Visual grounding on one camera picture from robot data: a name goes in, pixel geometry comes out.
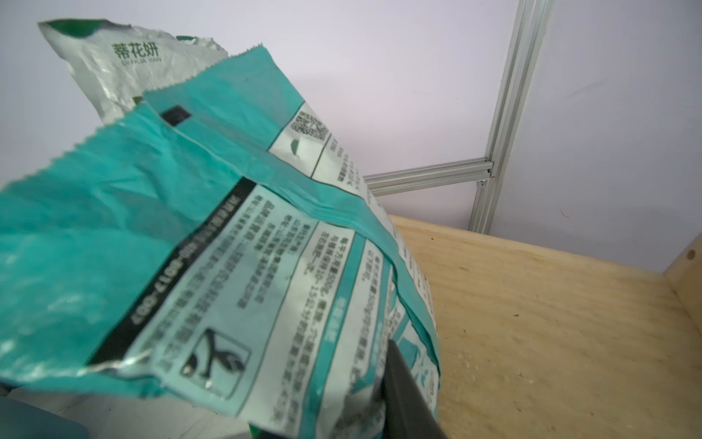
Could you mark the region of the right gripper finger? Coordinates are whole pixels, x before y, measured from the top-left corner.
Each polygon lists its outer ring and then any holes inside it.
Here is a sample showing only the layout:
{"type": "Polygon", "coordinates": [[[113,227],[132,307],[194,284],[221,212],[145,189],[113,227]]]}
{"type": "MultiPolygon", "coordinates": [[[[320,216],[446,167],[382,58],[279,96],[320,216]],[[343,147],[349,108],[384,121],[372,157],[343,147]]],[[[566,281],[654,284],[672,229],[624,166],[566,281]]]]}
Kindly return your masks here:
{"type": "Polygon", "coordinates": [[[382,382],[382,399],[386,404],[383,438],[446,439],[440,424],[424,402],[411,370],[394,341],[388,345],[382,382]]]}

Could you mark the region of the teal white fertilizer bag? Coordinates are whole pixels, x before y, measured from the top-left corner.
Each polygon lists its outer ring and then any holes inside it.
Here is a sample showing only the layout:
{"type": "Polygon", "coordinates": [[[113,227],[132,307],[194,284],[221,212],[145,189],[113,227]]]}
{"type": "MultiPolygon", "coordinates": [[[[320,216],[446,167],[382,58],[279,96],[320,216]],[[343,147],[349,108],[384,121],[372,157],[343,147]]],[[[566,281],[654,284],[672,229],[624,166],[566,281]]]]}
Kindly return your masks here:
{"type": "Polygon", "coordinates": [[[383,438],[391,340],[436,419],[428,280],[262,46],[1,190],[3,382],[383,438]]]}

